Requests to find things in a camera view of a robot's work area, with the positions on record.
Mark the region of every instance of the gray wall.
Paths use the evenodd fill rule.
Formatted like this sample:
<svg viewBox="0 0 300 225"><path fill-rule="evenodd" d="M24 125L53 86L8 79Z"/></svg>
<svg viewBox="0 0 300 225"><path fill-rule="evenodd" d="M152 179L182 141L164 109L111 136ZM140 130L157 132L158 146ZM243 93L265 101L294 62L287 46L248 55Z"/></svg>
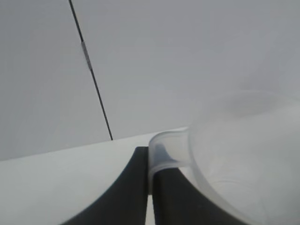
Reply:
<svg viewBox="0 0 300 225"><path fill-rule="evenodd" d="M74 0L115 138L187 126L212 96L299 96L297 0Z"/></svg>
<svg viewBox="0 0 300 225"><path fill-rule="evenodd" d="M0 2L0 160L109 140L68 1Z"/></svg>

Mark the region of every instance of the white surface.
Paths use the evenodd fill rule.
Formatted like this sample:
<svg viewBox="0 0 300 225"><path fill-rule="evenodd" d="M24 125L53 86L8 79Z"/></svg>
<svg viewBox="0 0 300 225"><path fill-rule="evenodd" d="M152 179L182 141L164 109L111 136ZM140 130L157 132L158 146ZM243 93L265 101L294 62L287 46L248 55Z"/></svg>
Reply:
<svg viewBox="0 0 300 225"><path fill-rule="evenodd" d="M0 160L109 140L68 1L0 2Z"/></svg>
<svg viewBox="0 0 300 225"><path fill-rule="evenodd" d="M209 96L300 96L296 0L74 0L115 138L187 126Z"/></svg>
<svg viewBox="0 0 300 225"><path fill-rule="evenodd" d="M0 224L58 225L101 196L155 134L0 162ZM147 225L154 225L152 201Z"/></svg>

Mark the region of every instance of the clear plastic cup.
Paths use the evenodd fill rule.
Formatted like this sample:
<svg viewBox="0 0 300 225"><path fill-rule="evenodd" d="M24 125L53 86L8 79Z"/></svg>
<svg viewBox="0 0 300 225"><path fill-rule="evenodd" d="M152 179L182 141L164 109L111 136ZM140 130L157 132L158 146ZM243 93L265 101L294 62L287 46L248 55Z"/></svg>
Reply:
<svg viewBox="0 0 300 225"><path fill-rule="evenodd" d="M300 224L300 103L258 91L210 101L190 128L150 141L150 183L173 167L190 168L202 194L247 224Z"/></svg>

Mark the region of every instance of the black object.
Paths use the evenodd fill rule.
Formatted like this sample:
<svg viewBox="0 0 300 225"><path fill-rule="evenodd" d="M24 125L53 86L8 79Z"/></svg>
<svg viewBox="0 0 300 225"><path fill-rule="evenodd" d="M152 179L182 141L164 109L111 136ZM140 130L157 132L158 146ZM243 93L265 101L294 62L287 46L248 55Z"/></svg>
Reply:
<svg viewBox="0 0 300 225"><path fill-rule="evenodd" d="M153 177L156 225L246 225L203 196L178 168Z"/></svg>
<svg viewBox="0 0 300 225"><path fill-rule="evenodd" d="M122 174L91 206L63 225L144 225L148 147L138 147Z"/></svg>

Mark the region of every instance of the transparent plastic container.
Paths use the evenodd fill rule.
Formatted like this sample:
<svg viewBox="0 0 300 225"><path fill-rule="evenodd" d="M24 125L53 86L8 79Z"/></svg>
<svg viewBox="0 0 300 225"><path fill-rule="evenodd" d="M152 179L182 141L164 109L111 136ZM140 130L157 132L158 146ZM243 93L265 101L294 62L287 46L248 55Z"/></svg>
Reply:
<svg viewBox="0 0 300 225"><path fill-rule="evenodd" d="M246 224L300 224L300 103L258 91L210 101L191 127L150 141L150 183L173 167Z"/></svg>

